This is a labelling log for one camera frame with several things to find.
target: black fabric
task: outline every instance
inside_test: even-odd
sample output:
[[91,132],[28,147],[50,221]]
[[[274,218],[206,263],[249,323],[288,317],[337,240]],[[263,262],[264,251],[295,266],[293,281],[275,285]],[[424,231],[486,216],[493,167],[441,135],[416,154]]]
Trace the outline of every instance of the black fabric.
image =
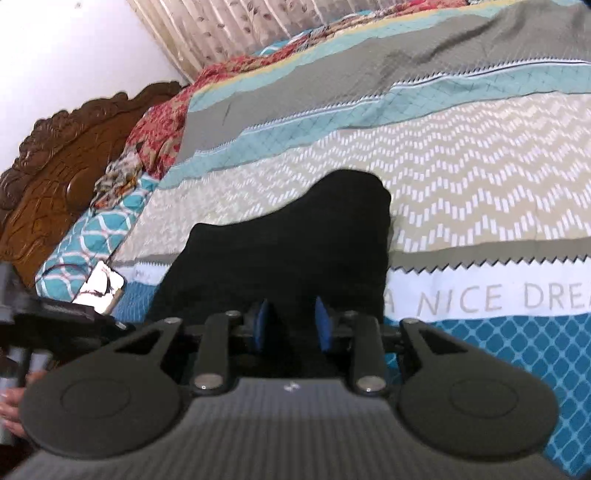
[[175,316],[201,324],[212,313],[244,312],[267,299],[275,326],[290,337],[289,345],[273,341],[271,347],[287,364],[305,362],[317,349],[316,296],[339,310],[383,318],[389,205],[376,176],[337,170],[268,215],[223,226],[198,223],[160,284],[147,321]]

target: pillow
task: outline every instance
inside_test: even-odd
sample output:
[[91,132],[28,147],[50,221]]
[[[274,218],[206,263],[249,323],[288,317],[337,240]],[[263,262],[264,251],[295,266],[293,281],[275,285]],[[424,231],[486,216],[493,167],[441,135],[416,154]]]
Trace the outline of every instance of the pillow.
[[[98,261],[106,261],[135,225],[157,185],[157,180],[143,174],[136,189],[113,209],[96,215],[85,211],[35,275],[37,293],[72,301],[92,268]],[[54,265],[80,267],[52,268]]]

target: white phone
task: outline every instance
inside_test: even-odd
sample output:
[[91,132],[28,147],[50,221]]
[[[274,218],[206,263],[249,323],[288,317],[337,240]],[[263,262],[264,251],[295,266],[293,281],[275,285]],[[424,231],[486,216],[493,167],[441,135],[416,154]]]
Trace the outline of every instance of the white phone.
[[123,276],[99,261],[72,303],[88,305],[97,313],[108,315],[123,295],[124,287]]

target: wooden headboard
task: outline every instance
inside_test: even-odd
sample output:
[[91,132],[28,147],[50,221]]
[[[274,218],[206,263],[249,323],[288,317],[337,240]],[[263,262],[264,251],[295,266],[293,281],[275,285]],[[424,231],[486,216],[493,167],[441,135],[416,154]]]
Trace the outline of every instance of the wooden headboard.
[[144,112],[180,89],[154,83],[132,100],[118,93],[35,123],[0,177],[0,260],[12,262],[26,285],[88,207],[95,181]]

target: metal bolt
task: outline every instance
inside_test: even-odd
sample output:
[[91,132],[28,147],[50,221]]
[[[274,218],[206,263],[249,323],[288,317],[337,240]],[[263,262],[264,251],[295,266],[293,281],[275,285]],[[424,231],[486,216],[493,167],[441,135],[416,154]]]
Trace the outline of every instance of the metal bolt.
[[195,377],[193,384],[200,390],[213,390],[223,385],[223,378],[218,374],[201,374]]
[[357,388],[367,393],[375,393],[386,388],[387,383],[382,377],[368,375],[357,380]]

